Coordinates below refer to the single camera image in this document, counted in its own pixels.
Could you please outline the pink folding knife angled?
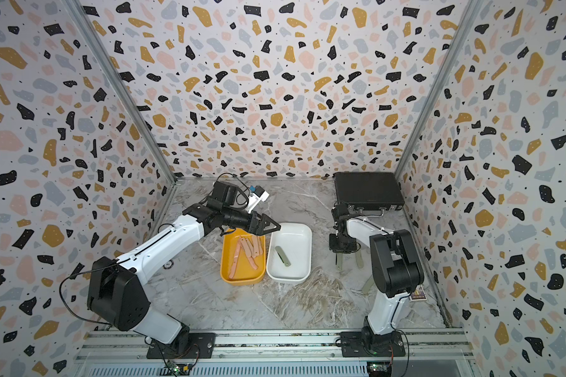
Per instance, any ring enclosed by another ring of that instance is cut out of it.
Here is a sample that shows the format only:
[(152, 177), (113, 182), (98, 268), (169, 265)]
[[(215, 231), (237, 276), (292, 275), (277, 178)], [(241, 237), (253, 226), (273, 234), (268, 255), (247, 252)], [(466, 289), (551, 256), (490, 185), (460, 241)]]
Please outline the pink folding knife angled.
[(259, 237), (252, 235), (252, 245), (253, 245), (252, 256), (254, 259), (257, 259), (259, 256), (261, 256), (264, 253)]

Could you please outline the pink folding knife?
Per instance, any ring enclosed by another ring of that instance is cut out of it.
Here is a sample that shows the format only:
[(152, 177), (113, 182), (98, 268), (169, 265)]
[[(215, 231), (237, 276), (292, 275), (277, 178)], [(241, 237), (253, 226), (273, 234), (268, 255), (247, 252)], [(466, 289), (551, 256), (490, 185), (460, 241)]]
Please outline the pink folding knife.
[(245, 238), (241, 239), (241, 243), (242, 243), (242, 247), (244, 249), (246, 258), (248, 260), (253, 260), (253, 258), (254, 258), (254, 255), (253, 255), (254, 247), (253, 247), (253, 245)]

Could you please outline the white storage box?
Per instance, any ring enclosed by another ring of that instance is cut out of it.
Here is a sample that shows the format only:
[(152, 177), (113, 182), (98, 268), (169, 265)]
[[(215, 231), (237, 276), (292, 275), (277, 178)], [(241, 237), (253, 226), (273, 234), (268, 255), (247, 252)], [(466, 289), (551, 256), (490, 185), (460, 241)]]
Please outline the white storage box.
[[(280, 246), (291, 262), (285, 267), (275, 251)], [(311, 273), (312, 231), (301, 223), (281, 223), (281, 229), (273, 232), (267, 257), (267, 274), (282, 284), (301, 284)]]

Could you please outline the long pink fruit knife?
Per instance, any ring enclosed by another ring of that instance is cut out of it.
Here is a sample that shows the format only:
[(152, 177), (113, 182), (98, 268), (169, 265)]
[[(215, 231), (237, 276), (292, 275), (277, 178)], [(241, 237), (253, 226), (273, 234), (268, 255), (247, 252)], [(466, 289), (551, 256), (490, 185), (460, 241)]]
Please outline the long pink fruit knife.
[(231, 264), (231, 267), (230, 267), (229, 278), (231, 280), (235, 278), (235, 275), (237, 273), (238, 261), (239, 261), (239, 258), (241, 256), (242, 251), (243, 251), (243, 243), (242, 243), (241, 239), (238, 239), (237, 243), (236, 243), (234, 256), (233, 256), (233, 259), (232, 259), (232, 264)]

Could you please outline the yellow storage box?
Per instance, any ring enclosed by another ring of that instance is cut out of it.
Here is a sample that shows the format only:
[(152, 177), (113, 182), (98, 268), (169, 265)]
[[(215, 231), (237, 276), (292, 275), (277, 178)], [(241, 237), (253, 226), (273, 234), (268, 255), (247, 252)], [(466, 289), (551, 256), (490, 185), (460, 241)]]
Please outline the yellow storage box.
[(234, 256), (237, 240), (245, 237), (252, 243), (252, 234), (238, 229), (223, 238), (223, 252), (221, 258), (221, 278), (231, 285), (243, 286), (257, 284), (264, 278), (266, 273), (266, 237), (259, 237), (264, 253), (255, 259), (258, 270), (254, 270), (248, 263), (245, 253), (242, 251), (238, 261), (237, 273), (234, 279), (229, 278), (230, 267)]

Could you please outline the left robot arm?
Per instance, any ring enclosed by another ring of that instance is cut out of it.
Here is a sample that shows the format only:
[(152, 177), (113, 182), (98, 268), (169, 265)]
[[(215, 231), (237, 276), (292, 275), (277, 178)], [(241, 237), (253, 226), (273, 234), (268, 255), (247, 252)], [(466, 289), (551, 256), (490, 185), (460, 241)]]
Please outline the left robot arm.
[(182, 353), (189, 341), (188, 326), (156, 309), (146, 284), (159, 268), (216, 229), (241, 229), (258, 237), (278, 231), (280, 224), (254, 210), (268, 197), (259, 185), (243, 189), (215, 182), (202, 201), (142, 245), (116, 259), (97, 260), (90, 271), (88, 309), (121, 331), (134, 331), (151, 338), (155, 346)]

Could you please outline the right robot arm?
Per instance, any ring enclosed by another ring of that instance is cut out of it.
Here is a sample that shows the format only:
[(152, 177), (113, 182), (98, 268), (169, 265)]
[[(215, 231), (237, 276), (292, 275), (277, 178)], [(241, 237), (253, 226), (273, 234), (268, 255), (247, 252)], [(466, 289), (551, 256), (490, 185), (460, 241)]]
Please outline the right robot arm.
[(387, 230), (360, 213), (352, 213), (347, 204), (335, 205), (332, 215), (336, 232), (330, 234), (329, 245), (338, 268), (342, 254), (369, 248), (377, 295), (361, 330), (360, 345), (372, 354), (392, 350), (394, 344), (402, 346), (397, 315), (425, 279), (412, 235), (405, 229)]

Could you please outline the black carrying case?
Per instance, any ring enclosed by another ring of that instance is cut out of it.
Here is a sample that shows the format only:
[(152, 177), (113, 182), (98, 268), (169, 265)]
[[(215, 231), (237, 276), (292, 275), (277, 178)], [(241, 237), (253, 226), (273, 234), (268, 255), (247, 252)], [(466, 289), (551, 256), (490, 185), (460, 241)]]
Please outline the black carrying case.
[(405, 204), (391, 172), (338, 172), (333, 179), (337, 202), (356, 210), (402, 210)]

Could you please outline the colourful card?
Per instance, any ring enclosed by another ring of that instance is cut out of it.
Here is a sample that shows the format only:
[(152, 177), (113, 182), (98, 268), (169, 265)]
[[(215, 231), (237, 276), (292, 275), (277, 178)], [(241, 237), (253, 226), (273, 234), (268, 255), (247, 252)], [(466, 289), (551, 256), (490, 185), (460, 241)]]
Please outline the colourful card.
[(426, 301), (427, 299), (427, 294), (422, 285), (418, 285), (416, 290), (410, 295), (411, 301)]

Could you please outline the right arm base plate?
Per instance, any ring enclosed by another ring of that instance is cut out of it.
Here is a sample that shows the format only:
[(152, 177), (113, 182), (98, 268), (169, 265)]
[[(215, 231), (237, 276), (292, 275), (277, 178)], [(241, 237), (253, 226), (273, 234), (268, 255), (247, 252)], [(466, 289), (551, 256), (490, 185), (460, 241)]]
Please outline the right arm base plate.
[(363, 328), (361, 331), (343, 331), (340, 334), (340, 341), (344, 358), (396, 358), (407, 354), (399, 331), (383, 336), (375, 335), (369, 328)]

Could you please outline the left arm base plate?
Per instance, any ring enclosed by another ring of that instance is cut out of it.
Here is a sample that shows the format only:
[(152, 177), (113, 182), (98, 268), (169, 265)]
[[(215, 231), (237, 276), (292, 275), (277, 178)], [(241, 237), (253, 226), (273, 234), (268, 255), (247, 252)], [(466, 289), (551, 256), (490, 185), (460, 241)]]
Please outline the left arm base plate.
[(183, 331), (174, 342), (165, 344), (152, 340), (146, 358), (157, 360), (165, 358), (176, 360), (182, 358), (210, 359), (214, 350), (216, 334), (213, 332)]

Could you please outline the aluminium mounting rail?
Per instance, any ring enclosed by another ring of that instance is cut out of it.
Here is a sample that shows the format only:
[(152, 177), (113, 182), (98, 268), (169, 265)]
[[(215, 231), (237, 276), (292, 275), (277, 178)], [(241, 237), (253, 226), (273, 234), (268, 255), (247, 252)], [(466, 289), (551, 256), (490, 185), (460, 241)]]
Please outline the aluminium mounting rail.
[(404, 357), (344, 358), (349, 330), (220, 330), (210, 359), (146, 358), (149, 341), (131, 332), (93, 331), (75, 359), (74, 376), (172, 376), (166, 363), (189, 364), (189, 376), (478, 376), (470, 345), (454, 328), (402, 332)]

